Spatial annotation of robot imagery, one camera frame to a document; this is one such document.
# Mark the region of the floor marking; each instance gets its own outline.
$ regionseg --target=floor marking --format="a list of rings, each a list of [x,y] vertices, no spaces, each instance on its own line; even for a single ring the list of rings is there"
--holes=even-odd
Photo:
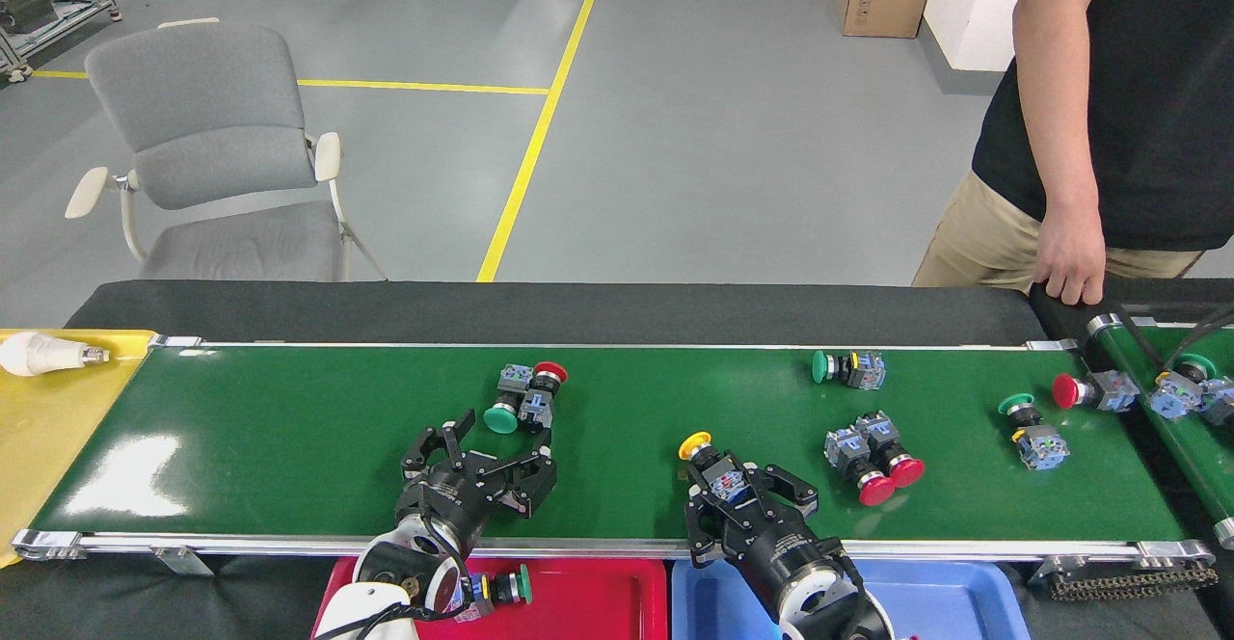
[[[536,129],[532,131],[531,143],[527,146],[527,152],[523,153],[523,162],[518,166],[518,175],[510,189],[510,196],[506,197],[506,208],[501,211],[497,231],[494,232],[492,240],[489,242],[489,250],[484,256],[482,265],[480,265],[480,274],[475,276],[478,284],[491,284],[497,276],[497,268],[501,266],[501,256],[506,252],[506,244],[510,242],[510,233],[513,231],[515,219],[518,218],[518,210],[522,208],[523,197],[527,196],[527,186],[532,180],[533,171],[536,171],[536,163],[539,160],[540,149],[544,147],[544,136],[547,136],[548,127],[553,123],[553,112],[555,112],[557,104],[561,97],[561,88],[565,85],[565,78],[570,74],[570,65],[574,64],[574,54],[578,52],[579,42],[582,38],[582,30],[587,26],[587,17],[591,16],[592,4],[595,4],[595,0],[582,0],[579,17],[574,21],[574,30],[570,31],[570,39],[565,43],[565,52],[561,55],[561,63],[557,68],[557,76],[553,78],[553,84],[549,86],[548,99],[544,100],[539,121],[536,122]]]
[[[35,78],[86,78],[83,70],[36,70]],[[549,95],[548,88],[469,86],[465,83],[349,81],[334,78],[301,78],[300,86],[389,88],[389,90],[450,90],[455,92],[496,92],[497,95]]]
[[[85,78],[84,70],[36,70],[35,78]]]

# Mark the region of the light bulb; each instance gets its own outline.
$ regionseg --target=light bulb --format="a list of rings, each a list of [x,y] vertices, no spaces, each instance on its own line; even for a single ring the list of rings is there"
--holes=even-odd
[[[0,344],[0,367],[14,375],[33,377],[53,369],[75,369],[105,364],[111,354],[83,342],[67,342],[43,332],[14,333]]]

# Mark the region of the white wall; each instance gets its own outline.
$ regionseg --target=white wall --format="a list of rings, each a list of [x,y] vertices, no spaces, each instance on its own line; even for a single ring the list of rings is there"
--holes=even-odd
[[[1016,0],[929,0],[926,22],[953,69],[1006,70]]]

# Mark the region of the floor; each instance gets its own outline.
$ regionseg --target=floor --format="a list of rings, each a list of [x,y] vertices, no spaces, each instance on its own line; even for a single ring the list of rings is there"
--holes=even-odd
[[[396,280],[908,285],[988,101],[939,91],[919,42],[842,37],[829,0],[118,2],[41,69],[220,16],[283,33],[300,78],[417,84],[301,90]],[[88,81],[0,90],[0,328],[58,327],[137,275],[114,195],[62,218],[85,170],[128,160]],[[313,197],[142,201],[138,232]],[[1234,250],[1192,276],[1234,276]]]

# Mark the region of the hand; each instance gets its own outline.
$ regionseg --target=hand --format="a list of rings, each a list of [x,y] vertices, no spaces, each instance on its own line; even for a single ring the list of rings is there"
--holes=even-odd
[[[1037,239],[1033,280],[1045,281],[1045,293],[1075,306],[1101,302],[1106,281],[1106,237],[1097,208],[1075,213],[1045,211]]]

